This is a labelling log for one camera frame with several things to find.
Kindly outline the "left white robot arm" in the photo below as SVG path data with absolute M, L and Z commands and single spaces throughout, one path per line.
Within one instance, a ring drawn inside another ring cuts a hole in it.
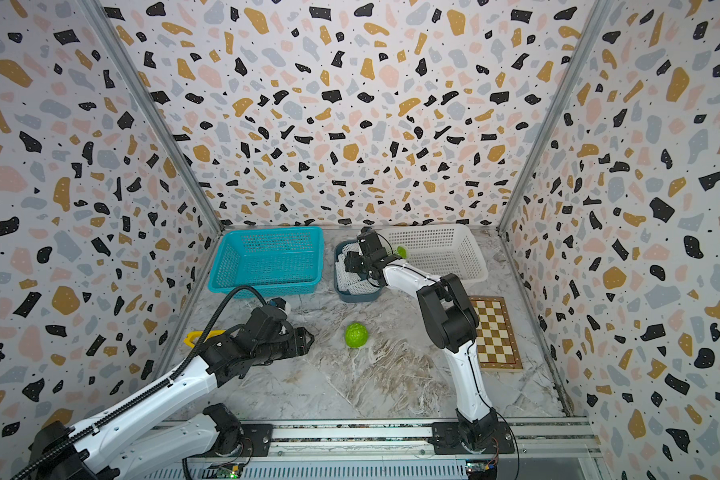
M 190 357 L 137 393 L 71 426 L 54 421 L 41 429 L 18 479 L 130 479 L 181 457 L 241 448 L 244 430 L 224 405 L 215 404 L 185 423 L 152 429 L 168 416 L 253 367 L 306 355 L 314 342 L 274 304 L 253 309 L 248 321 L 219 335 L 203 332 Z

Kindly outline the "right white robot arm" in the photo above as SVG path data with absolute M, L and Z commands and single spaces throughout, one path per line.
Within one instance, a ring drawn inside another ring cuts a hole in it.
M 367 278 L 373 286 L 398 290 L 417 300 L 425 331 L 449 365 L 461 444 L 472 452 L 492 446 L 499 418 L 480 372 L 478 315 L 460 278 L 452 273 L 437 276 L 410 265 L 370 227 L 357 235 L 357 244 L 359 250 L 346 255 L 344 269 Z

